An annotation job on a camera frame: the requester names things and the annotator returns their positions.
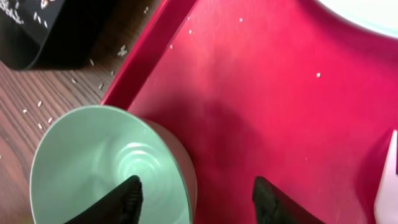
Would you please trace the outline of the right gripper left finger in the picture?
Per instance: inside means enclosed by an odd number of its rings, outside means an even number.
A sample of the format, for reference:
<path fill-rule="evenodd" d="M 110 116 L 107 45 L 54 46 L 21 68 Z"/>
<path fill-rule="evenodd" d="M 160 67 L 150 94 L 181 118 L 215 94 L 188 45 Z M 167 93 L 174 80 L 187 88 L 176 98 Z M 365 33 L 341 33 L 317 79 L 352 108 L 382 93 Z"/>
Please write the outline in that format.
<path fill-rule="evenodd" d="M 132 175 L 65 224 L 138 224 L 143 201 L 142 182 Z"/>

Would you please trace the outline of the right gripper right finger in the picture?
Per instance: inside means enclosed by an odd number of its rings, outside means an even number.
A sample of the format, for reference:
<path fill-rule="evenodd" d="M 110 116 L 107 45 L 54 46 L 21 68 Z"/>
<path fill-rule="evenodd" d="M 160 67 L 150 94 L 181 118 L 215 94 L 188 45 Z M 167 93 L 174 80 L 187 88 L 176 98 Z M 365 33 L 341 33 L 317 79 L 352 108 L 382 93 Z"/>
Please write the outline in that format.
<path fill-rule="evenodd" d="M 261 176 L 254 179 L 252 201 L 257 224 L 325 224 Z"/>

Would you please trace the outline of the mint green bowl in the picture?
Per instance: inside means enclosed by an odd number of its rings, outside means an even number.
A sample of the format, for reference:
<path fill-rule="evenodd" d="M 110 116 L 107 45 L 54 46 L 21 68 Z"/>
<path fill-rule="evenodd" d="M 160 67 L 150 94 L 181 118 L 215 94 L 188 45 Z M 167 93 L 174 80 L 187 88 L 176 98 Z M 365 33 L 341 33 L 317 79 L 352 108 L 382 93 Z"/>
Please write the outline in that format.
<path fill-rule="evenodd" d="M 131 176 L 142 182 L 141 223 L 192 223 L 197 177 L 183 144 L 127 111 L 91 105 L 48 128 L 30 172 L 35 223 L 66 223 Z"/>

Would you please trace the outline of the food scraps and rice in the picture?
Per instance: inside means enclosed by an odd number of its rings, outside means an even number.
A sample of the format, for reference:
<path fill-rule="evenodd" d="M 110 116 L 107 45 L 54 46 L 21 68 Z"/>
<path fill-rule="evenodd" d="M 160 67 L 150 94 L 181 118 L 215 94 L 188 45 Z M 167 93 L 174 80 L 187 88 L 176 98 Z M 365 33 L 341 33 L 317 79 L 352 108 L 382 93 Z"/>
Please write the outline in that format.
<path fill-rule="evenodd" d="M 24 20 L 31 17 L 34 22 L 48 29 L 49 23 L 47 20 L 53 20 L 50 19 L 49 8 L 55 11 L 57 4 L 61 3 L 58 0 L 1 0 L 1 10 L 18 25 L 24 25 Z"/>

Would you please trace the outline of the white plastic fork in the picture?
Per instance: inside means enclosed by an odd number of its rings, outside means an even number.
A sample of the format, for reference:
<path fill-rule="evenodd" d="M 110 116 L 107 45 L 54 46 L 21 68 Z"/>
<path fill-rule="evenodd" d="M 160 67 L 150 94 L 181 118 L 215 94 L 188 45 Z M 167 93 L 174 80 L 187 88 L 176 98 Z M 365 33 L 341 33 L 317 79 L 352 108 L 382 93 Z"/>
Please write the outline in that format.
<path fill-rule="evenodd" d="M 397 130 L 393 130 L 374 202 L 377 224 L 397 224 Z"/>

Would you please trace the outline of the red serving tray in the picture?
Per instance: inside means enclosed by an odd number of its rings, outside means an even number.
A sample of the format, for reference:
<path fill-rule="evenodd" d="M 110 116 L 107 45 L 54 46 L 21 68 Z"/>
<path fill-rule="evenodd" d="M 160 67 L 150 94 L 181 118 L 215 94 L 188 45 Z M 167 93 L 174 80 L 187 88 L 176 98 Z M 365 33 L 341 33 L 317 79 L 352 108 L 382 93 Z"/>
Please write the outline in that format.
<path fill-rule="evenodd" d="M 102 102 L 185 146 L 196 223 L 254 223 L 257 176 L 325 223 L 373 223 L 397 41 L 315 1 L 162 1 Z"/>

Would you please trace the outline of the black rectangular tray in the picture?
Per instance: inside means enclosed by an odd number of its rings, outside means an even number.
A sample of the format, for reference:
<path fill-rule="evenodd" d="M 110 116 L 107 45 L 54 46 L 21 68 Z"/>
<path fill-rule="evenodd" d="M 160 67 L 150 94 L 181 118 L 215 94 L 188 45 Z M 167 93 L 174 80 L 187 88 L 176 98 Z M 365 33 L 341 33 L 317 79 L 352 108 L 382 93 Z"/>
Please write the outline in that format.
<path fill-rule="evenodd" d="M 11 70 L 69 70 L 85 62 L 115 0 L 58 0 L 49 28 L 28 17 L 16 24 L 1 10 L 1 62 Z"/>

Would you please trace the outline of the light blue plate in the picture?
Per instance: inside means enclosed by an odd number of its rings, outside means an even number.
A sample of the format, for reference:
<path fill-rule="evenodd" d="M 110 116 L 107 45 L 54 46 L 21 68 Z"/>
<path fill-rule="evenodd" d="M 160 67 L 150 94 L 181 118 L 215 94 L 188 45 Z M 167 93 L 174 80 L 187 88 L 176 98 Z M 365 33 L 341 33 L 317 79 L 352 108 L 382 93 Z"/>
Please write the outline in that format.
<path fill-rule="evenodd" d="M 363 29 L 397 38 L 397 0 L 317 0 L 317 2 Z"/>

